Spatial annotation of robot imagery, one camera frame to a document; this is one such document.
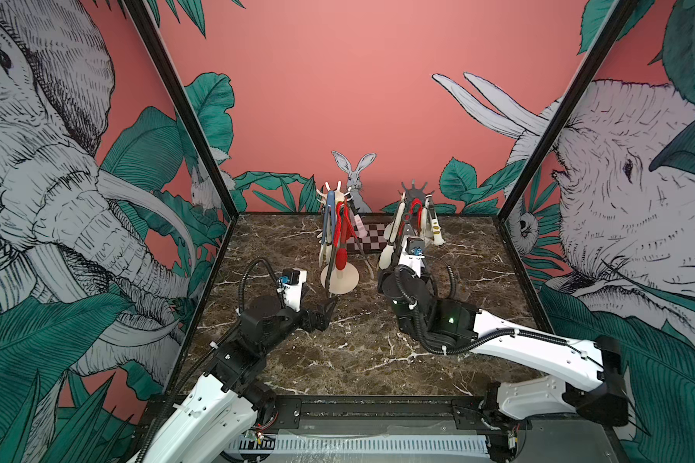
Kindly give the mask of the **dark grey utensil rack stand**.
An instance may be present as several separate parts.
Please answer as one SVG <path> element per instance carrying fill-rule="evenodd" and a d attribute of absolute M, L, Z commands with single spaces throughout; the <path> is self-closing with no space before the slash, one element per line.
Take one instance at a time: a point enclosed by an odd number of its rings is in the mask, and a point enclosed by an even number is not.
<path fill-rule="evenodd" d="M 426 198 L 428 195 L 434 195 L 434 191 L 429 191 L 426 192 L 425 188 L 428 186 L 428 183 L 425 183 L 421 187 L 417 187 L 415 184 L 415 181 L 411 181 L 411 186 L 407 187 L 404 183 L 402 183 L 403 191 L 402 194 L 405 193 L 405 200 L 413 200 L 413 199 L 420 199 L 424 201 L 424 212 L 422 214 L 422 233 L 421 235 L 417 235 L 417 237 L 421 237 L 424 239 L 426 244 L 432 244 L 432 235 L 431 235 L 431 227 L 430 227 L 430 220 L 428 218 L 428 212 L 426 211 Z"/>

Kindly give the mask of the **cream utensil rack stand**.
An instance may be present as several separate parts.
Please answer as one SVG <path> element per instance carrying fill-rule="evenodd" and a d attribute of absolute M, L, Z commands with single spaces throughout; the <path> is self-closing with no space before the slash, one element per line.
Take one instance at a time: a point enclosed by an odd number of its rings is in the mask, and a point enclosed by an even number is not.
<path fill-rule="evenodd" d="M 358 242 L 364 229 L 354 206 L 351 189 L 343 192 L 341 187 L 340 182 L 336 188 L 326 182 L 318 191 L 322 205 L 320 281 L 330 296 L 347 294 L 359 283 L 358 270 L 349 263 L 347 248 L 350 239 Z"/>

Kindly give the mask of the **pink steel tongs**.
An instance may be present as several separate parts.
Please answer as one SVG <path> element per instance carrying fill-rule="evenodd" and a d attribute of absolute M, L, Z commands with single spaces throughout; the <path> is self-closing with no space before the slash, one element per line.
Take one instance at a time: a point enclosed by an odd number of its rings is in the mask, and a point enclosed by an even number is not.
<path fill-rule="evenodd" d="M 353 214 L 353 219 L 355 223 L 355 229 L 356 229 L 356 235 L 358 238 L 366 238 L 368 236 L 368 232 L 366 231 L 366 228 L 364 226 L 364 223 L 358 213 L 357 207 L 354 204 L 353 199 L 347 200 L 347 205 L 349 206 L 349 209 L 351 210 L 351 213 Z"/>

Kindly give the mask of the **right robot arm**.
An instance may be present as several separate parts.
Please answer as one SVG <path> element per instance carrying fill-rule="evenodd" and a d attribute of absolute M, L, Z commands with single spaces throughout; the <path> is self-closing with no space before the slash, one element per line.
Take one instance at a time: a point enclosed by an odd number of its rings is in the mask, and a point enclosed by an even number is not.
<path fill-rule="evenodd" d="M 578 340 L 528 328 L 472 304 L 439 298 L 430 281 L 407 265 L 380 273 L 378 292 L 391 300 L 403 333 L 432 355 L 492 356 L 543 374 L 490 385 L 480 410 L 492 424 L 561 413 L 612 428 L 629 423 L 619 341 L 607 336 Z"/>

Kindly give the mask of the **red looped steel tongs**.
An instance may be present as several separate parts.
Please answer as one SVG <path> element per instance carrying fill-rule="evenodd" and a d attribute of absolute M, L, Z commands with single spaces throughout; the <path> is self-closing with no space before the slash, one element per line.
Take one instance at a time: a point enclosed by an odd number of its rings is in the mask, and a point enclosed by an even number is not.
<path fill-rule="evenodd" d="M 424 201 L 420 199 L 413 199 L 411 202 L 411 207 L 410 207 L 410 220 L 409 224 L 411 225 L 413 231 L 417 235 L 421 235 L 422 233 L 422 214 L 424 212 Z"/>

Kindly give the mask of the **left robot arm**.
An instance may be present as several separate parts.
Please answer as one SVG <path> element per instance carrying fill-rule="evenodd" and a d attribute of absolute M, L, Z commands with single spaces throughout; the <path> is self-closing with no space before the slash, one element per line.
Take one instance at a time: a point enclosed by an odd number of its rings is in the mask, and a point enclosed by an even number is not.
<path fill-rule="evenodd" d="M 185 399 L 166 399 L 132 462 L 214 462 L 239 436 L 277 421 L 276 394 L 258 379 L 268 354 L 295 331 L 325 331 L 339 301 L 331 295 L 302 308 L 306 281 L 303 269 L 277 274 L 266 258 L 249 262 L 237 288 L 237 321 L 190 368 L 200 376 Z"/>

